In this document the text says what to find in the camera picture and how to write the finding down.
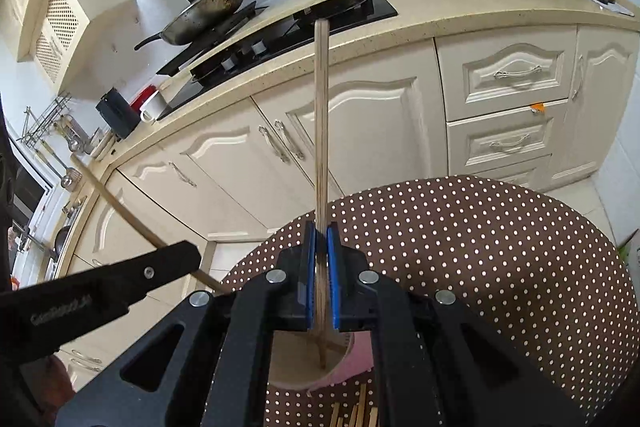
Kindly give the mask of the black gas hob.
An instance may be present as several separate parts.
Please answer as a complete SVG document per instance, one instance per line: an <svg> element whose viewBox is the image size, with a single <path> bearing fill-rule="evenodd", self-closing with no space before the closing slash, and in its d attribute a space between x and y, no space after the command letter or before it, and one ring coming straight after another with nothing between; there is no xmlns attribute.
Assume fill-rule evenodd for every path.
<svg viewBox="0 0 640 427"><path fill-rule="evenodd" d="M190 69L190 80L168 103L163 118L230 79L314 41L314 23L327 20L332 35L395 17L387 0L324 0L259 29Z"/></svg>

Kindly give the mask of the brown polka dot tablecloth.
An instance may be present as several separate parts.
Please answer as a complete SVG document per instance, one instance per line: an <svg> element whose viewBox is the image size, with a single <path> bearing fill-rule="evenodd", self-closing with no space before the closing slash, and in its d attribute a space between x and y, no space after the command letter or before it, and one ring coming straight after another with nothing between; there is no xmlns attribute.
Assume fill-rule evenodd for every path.
<svg viewBox="0 0 640 427"><path fill-rule="evenodd" d="M533 362L590 426L639 402L639 311L613 243L557 199L476 176L407 181L332 202L342 242L407 291L453 291Z"/></svg>

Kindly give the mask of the pink cylindrical utensil holder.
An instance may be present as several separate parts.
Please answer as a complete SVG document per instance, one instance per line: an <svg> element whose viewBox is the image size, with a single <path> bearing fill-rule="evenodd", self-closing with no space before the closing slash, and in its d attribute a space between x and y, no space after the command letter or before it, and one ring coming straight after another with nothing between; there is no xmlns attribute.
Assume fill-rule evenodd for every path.
<svg viewBox="0 0 640 427"><path fill-rule="evenodd" d="M317 341L311 333L275 332L268 381L284 390L315 391L343 384L373 365L369 332L329 331L325 366L320 363Z"/></svg>

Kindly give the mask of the wall utensil rack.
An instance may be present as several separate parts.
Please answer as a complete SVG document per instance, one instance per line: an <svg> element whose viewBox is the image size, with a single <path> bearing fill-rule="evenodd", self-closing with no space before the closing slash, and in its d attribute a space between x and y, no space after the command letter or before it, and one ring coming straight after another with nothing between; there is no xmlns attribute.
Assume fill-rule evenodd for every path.
<svg viewBox="0 0 640 427"><path fill-rule="evenodd" d="M68 111L71 98L70 92L62 92L40 115L36 115L30 106L26 106L22 133L18 142L35 150L39 141L53 128L55 121Z"/></svg>

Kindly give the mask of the white mug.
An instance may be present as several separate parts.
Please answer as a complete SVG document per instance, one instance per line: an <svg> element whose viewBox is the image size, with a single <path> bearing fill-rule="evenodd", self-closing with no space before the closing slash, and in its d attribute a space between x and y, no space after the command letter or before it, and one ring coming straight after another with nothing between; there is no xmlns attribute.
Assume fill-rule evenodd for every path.
<svg viewBox="0 0 640 427"><path fill-rule="evenodd" d="M167 107L168 104L163 95L160 91L155 91L142 103L140 107L140 119L145 122L145 124L158 121Z"/></svg>

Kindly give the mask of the black electric kettle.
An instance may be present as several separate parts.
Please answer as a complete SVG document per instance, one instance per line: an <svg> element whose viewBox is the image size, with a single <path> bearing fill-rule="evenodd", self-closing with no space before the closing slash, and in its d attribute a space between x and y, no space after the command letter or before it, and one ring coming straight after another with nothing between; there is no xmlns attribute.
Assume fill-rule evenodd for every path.
<svg viewBox="0 0 640 427"><path fill-rule="evenodd" d="M115 88L101 96L96 110L119 140L125 140L138 127L139 114Z"/></svg>

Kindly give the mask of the hanging metal spatula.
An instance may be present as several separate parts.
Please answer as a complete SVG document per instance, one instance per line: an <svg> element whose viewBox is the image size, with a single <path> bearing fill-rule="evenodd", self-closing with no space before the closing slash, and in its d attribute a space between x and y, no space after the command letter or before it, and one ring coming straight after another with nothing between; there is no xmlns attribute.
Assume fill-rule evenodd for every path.
<svg viewBox="0 0 640 427"><path fill-rule="evenodd" d="M66 165L65 162L62 161L62 158L55 153L55 150L53 150L46 141L41 140L40 145L64 170L64 174L61 176L62 187L65 188L67 192L75 191L82 178L82 174L76 168Z"/></svg>

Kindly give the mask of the black wok with lid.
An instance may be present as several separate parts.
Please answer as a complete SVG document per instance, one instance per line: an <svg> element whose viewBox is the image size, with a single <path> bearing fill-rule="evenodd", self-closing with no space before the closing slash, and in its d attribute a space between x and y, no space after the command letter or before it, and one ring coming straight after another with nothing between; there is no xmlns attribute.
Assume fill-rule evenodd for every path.
<svg viewBox="0 0 640 427"><path fill-rule="evenodd" d="M146 37L134 46L142 46L163 40L171 46L185 46L204 36L217 24L224 22L242 5L243 0L186 0L189 5L183 9L161 31Z"/></svg>

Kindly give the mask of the red container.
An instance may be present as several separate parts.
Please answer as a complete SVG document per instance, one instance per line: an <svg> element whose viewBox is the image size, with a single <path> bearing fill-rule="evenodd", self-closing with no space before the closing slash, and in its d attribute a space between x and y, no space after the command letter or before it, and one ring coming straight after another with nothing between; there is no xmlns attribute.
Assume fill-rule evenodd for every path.
<svg viewBox="0 0 640 427"><path fill-rule="evenodd" d="M131 102L131 108L140 113L142 104L151 98L151 96L157 91L157 87L154 84L149 84L149 86L145 86L135 97L134 101Z"/></svg>

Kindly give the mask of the chrome faucet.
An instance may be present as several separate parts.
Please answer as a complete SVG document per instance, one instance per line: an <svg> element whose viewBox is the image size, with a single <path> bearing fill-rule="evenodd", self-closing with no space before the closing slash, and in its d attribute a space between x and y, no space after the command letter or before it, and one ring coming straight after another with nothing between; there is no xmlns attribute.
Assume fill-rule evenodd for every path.
<svg viewBox="0 0 640 427"><path fill-rule="evenodd" d="M32 235L29 227L22 228L17 223L14 223L11 228L13 232L13 243L16 246L17 251L23 251L23 253L29 253L29 251L35 251L38 254L42 254L43 258L56 258L56 252L40 239L36 239Z"/></svg>

